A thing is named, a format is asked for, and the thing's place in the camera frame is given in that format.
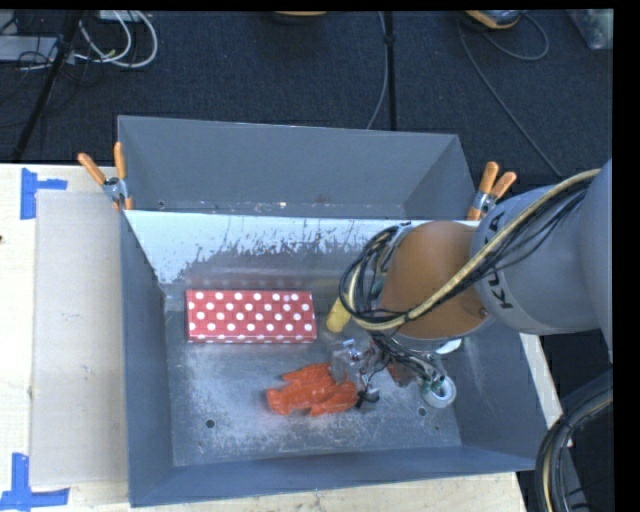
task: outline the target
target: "orange clamp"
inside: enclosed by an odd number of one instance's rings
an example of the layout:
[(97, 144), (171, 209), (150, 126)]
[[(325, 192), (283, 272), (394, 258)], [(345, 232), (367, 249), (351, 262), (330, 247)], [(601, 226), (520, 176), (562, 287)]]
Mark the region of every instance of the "orange clamp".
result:
[(488, 162), (485, 166), (478, 192), (467, 213), (467, 220), (480, 220), (483, 218), (487, 211), (509, 190), (509, 187), (517, 179), (515, 172), (508, 171), (496, 181), (498, 171), (499, 167), (496, 162)]
[(113, 146), (113, 158), (118, 177), (117, 179), (107, 180), (104, 172), (87, 153), (78, 153), (78, 162), (87, 170), (94, 181), (103, 188), (106, 194), (111, 197), (113, 208), (117, 211), (121, 209), (133, 210), (133, 198), (129, 195), (125, 182), (127, 169), (120, 142), (116, 142)]

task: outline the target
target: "wooden table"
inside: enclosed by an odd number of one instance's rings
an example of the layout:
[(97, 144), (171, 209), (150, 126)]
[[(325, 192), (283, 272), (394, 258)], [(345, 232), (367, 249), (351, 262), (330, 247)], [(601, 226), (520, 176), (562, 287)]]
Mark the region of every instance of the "wooden table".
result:
[[(96, 183), (80, 166), (0, 165), (0, 491), (11, 487), (11, 454), (19, 452), (29, 455), (31, 447), (38, 232), (37, 217), (20, 220), (23, 167), (36, 172), (40, 180), (66, 180), (68, 187), (65, 194), (102, 194)], [(103, 170), (108, 176), (115, 176), (114, 169)], [(38, 195), (47, 193), (49, 192), (41, 190)], [(103, 201), (102, 207), (110, 209), (106, 196), (101, 197), (102, 199), (97, 200)], [(69, 247), (68, 250), (74, 251), (77, 248)], [(65, 262), (63, 251), (59, 254), (47, 254), (47, 258), (56, 258), (60, 265), (64, 265)], [(92, 342), (99, 342), (100, 332), (101, 326), (96, 325), (96, 337)], [(547, 422), (552, 424), (561, 409), (539, 340), (535, 336), (525, 335), (522, 336), (522, 340)], [(86, 411), (86, 414), (91, 414), (91, 410)], [(57, 433), (51, 431), (50, 435), (54, 440)], [(80, 432), (79, 436), (78, 443), (81, 444), (90, 443), (93, 439), (90, 432)], [(32, 482), (32, 486), (34, 491), (47, 490), (46, 487), (39, 487), (37, 482)], [(71, 488), (69, 504), (59, 507), (61, 510), (129, 509), (125, 479), (84, 481), (79, 478), (78, 481), (68, 482), (66, 486)], [(516, 475), (501, 473), (163, 506), (162, 510), (522, 512), (526, 509)]]

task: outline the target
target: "orange foam object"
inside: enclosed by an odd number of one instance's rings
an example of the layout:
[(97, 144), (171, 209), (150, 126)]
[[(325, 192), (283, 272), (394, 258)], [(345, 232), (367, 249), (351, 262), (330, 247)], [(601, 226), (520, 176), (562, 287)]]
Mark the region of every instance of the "orange foam object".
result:
[(284, 388), (268, 389), (267, 401), (271, 409), (283, 416), (292, 409), (310, 409), (309, 416), (346, 411), (358, 401), (356, 385), (350, 380), (333, 380), (329, 363), (305, 366), (282, 376), (289, 382)]

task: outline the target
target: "black cable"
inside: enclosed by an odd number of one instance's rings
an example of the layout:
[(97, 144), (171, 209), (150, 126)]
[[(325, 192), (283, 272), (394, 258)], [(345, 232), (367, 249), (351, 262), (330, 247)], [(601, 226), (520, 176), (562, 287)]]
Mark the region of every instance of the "black cable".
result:
[[(531, 256), (531, 254), (533, 254), (548, 239), (548, 237), (560, 225), (563, 219), (565, 219), (582, 203), (586, 195), (588, 183), (590, 183), (590, 181), (577, 183), (573, 187), (562, 191), (549, 201), (546, 201), (544, 204), (542, 204), (538, 208), (537, 214), (535, 216), (529, 217), (524, 222), (516, 226), (513, 232), (511, 232), (508, 237), (498, 246), (498, 248), (492, 251), (482, 261), (482, 263), (478, 265), (476, 269), (474, 269), (468, 276), (466, 276), (458, 284), (456, 284), (448, 293), (443, 295), (443, 297), (436, 301), (431, 307), (423, 311), (418, 317), (414, 318), (414, 320), (431, 313), (434, 309), (444, 304), (446, 301), (452, 299), (453, 297), (459, 295), (467, 288), (471, 287), (473, 284), (486, 278), (488, 275), (497, 271), (505, 270), (506, 268), (511, 267)], [(533, 231), (532, 233), (528, 232), (534, 223), (539, 222), (538, 219), (540, 218), (540, 215), (542, 215), (549, 209), (554, 208), (559, 202), (562, 201), (564, 201), (564, 204), (562, 204), (557, 212), (549, 217), (549, 219), (547, 219), (543, 224), (538, 226), (535, 231)], [(382, 324), (389, 320), (399, 318), (400, 316), (407, 317), (411, 312), (411, 309), (406, 311), (390, 311), (384, 308), (372, 308), (371, 304), (373, 296), (371, 290), (373, 284), (375, 284), (373, 282), (375, 281), (376, 277), (375, 268), (373, 272), (374, 277), (372, 279), (372, 284), (369, 287), (369, 293), (365, 293), (365, 274), (368, 270), (370, 262), (373, 260), (375, 262), (374, 264), (377, 265), (377, 263), (379, 262), (379, 257), (386, 249), (387, 245), (392, 241), (398, 229), (399, 226), (389, 227), (376, 234), (371, 240), (369, 240), (358, 258), (349, 266), (349, 268), (343, 273), (340, 278), (338, 296), (345, 309), (354, 318), (365, 320), (372, 324)], [(517, 258), (511, 261), (507, 260), (510, 255), (521, 250), (532, 241), (535, 241), (535, 243), (525, 253), (520, 254)], [(358, 272), (358, 277), (354, 284), (354, 307), (351, 307), (347, 303), (345, 297), (345, 288), (347, 281), (350, 281), (350, 276), (352, 276), (354, 272)]]
[(549, 38), (547, 37), (547, 33), (540, 26), (540, 24), (536, 20), (534, 20), (531, 16), (529, 16), (528, 14), (522, 14), (521, 16), (522, 16), (523, 19), (526, 19), (527, 21), (529, 21), (534, 27), (536, 27), (538, 29), (540, 34), (542, 34), (542, 37), (544, 39), (544, 49), (538, 55), (528, 56), (528, 55), (520, 55), (518, 53), (514, 53), (511, 50), (507, 50), (504, 46), (500, 46), (492, 38), (490, 38), (489, 35), (486, 32), (483, 32), (482, 35), (484, 36), (484, 38), (487, 41), (489, 41), (498, 50), (500, 50), (503, 53), (506, 53), (507, 55), (509, 55), (510, 57), (513, 57), (514, 59), (526, 60), (526, 61), (535, 61), (535, 60), (540, 60), (540, 59), (546, 57), (547, 53), (549, 53)]
[(535, 465), (536, 498), (544, 511), (570, 512), (568, 494), (563, 485), (562, 458), (574, 433), (613, 405), (613, 385), (606, 379), (598, 382), (593, 394), (559, 418), (543, 438)]
[[(26, 56), (27, 54), (30, 53), (34, 53), (32, 51), (27, 51), (27, 52), (22, 52), (19, 56), (18, 56), (18, 63), (22, 60), (22, 58), (24, 56)], [(7, 93), (5, 94), (2, 98), (0, 98), (0, 105), (2, 105), (3, 103), (9, 101), (13, 95), (18, 92), (18, 89), (20, 89), (20, 86), (23, 84), (23, 82), (26, 80), (28, 73), (30, 73), (30, 71), (27, 69), (27, 71), (22, 75), (22, 77), (20, 78), (20, 80), (18, 80), (18, 83), (16, 85), (13, 86), (13, 88)]]
[(391, 362), (391, 358), (389, 356), (389, 354), (387, 354), (386, 352), (383, 352), (382, 354), (382, 359), (380, 361), (378, 361), (376, 363), (376, 365), (379, 365), (380, 362), (383, 362), (382, 366), (378, 366), (373, 368), (373, 370), (371, 370), (368, 374), (367, 374), (367, 383), (364, 386), (364, 389), (362, 391), (358, 392), (358, 401), (355, 404), (355, 408), (359, 409), (360, 407), (362, 407), (363, 402), (368, 401), (368, 402), (372, 402), (374, 400), (367, 400), (367, 392), (369, 391), (369, 387), (371, 385), (371, 379), (373, 378), (374, 375), (376, 375), (377, 373), (380, 373), (382, 370), (384, 370), (387, 366), (389, 366), (389, 363)]
[(387, 45), (387, 71), (389, 74), (389, 123), (391, 131), (397, 129), (396, 119), (396, 81), (395, 81), (395, 64), (393, 56), (393, 44), (395, 43), (395, 34), (393, 32), (393, 15), (392, 11), (384, 11), (385, 23), (385, 43)]
[(80, 24), (80, 20), (84, 11), (82, 10), (72, 10), (69, 11), (65, 17), (64, 27), (62, 31), (61, 39), (58, 39), (56, 46), (58, 47), (58, 52), (56, 53), (56, 57), (51, 65), (51, 69), (49, 70), (49, 74), (47, 75), (47, 80), (40, 92), (40, 96), (36, 102), (36, 105), (31, 113), (31, 116), (27, 120), (27, 125), (24, 127), (18, 142), (14, 148), (13, 153), (11, 154), (10, 161), (13, 163), (20, 162), (22, 155), (27, 148), (27, 144), (29, 143), (29, 139), (31, 138), (31, 134), (35, 128), (38, 119), (42, 115), (42, 111), (49, 101), (49, 97), (51, 95), (51, 90), (53, 89), (53, 84), (58, 77), (58, 72), (60, 68), (63, 66), (65, 59), (71, 49), (71, 42), (78, 31), (78, 27)]
[(387, 29), (384, 23), (384, 15), (382, 14), (382, 11), (378, 11), (378, 17), (380, 18), (380, 23), (382, 25), (382, 37), (383, 37), (383, 41), (385, 44), (385, 56), (384, 56), (384, 78), (382, 81), (382, 90), (380, 91), (380, 97), (378, 98), (378, 104), (376, 105), (375, 110), (373, 111), (373, 115), (371, 116), (371, 119), (369, 120), (369, 122), (367, 123), (367, 130), (370, 130), (371, 127), (373, 126), (373, 123), (375, 122), (375, 120), (378, 118), (378, 114), (380, 113), (380, 107), (382, 107), (382, 102), (384, 101), (384, 98), (387, 94), (387, 88), (388, 88), (388, 84), (389, 84), (389, 63), (387, 61)]
[(545, 163), (549, 166), (549, 168), (553, 171), (553, 173), (561, 180), (565, 179), (565, 176), (558, 170), (558, 168), (553, 164), (553, 162), (551, 160), (549, 160), (549, 158), (547, 157), (547, 155), (545, 155), (545, 153), (542, 151), (542, 149), (540, 149), (540, 147), (538, 146), (538, 144), (536, 144), (536, 142), (531, 138), (531, 136), (527, 133), (527, 131), (524, 129), (524, 126), (522, 126), (522, 124), (520, 124), (520, 121), (518, 121), (516, 119), (516, 117), (513, 115), (513, 112), (511, 112), (511, 110), (509, 109), (509, 107), (507, 107), (507, 105), (505, 104), (505, 102), (502, 100), (502, 98), (500, 97), (500, 95), (498, 94), (498, 92), (494, 89), (494, 87), (491, 85), (491, 83), (489, 82), (489, 80), (487, 79), (487, 77), (485, 76), (485, 74), (482, 72), (482, 70), (480, 69), (480, 66), (478, 66), (477, 62), (475, 61), (475, 59), (473, 58), (473, 55), (471, 53), (471, 51), (469, 50), (469, 47), (467, 46), (467, 43), (465, 41), (464, 36), (462, 35), (462, 23), (460, 22), (460, 20), (457, 20), (457, 24), (458, 24), (458, 36), (460, 38), (460, 42), (462, 43), (462, 47), (464, 48), (465, 53), (467, 54), (467, 57), (469, 58), (469, 60), (471, 61), (471, 64), (473, 65), (473, 67), (475, 68), (476, 72), (478, 73), (478, 75), (480, 76), (480, 79), (484, 82), (484, 84), (487, 86), (487, 89), (489, 89), (489, 92), (491, 92), (491, 94), (493, 95), (493, 97), (496, 99), (496, 101), (500, 104), (500, 106), (502, 107), (502, 109), (505, 111), (505, 113), (509, 116), (509, 118), (511, 119), (511, 121), (513, 121), (513, 123), (518, 127), (518, 129), (520, 130), (520, 132), (522, 133), (522, 135), (524, 135), (524, 137), (527, 139), (527, 141), (529, 142), (529, 144), (531, 144), (531, 146), (536, 150), (536, 152), (538, 153), (538, 155), (540, 155), (540, 157), (545, 161)]
[(13, 11), (13, 15), (8, 21), (5, 21), (2, 25), (0, 25), (0, 34), (2, 34), (5, 30), (7, 30), (11, 25), (13, 25), (16, 21), (16, 12)]

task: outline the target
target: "gray bin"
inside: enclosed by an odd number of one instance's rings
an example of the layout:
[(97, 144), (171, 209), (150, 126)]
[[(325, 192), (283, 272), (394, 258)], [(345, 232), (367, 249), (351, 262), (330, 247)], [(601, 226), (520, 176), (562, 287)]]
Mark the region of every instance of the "gray bin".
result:
[[(456, 402), (375, 377), (374, 405), (278, 416), (283, 373), (328, 361), (324, 328), (362, 245), (398, 221), (464, 219), (455, 135), (120, 117), (136, 210), (121, 216), (133, 506), (531, 470), (546, 422), (519, 334), (493, 324), (448, 354)], [(313, 293), (308, 345), (186, 342), (190, 288)]]

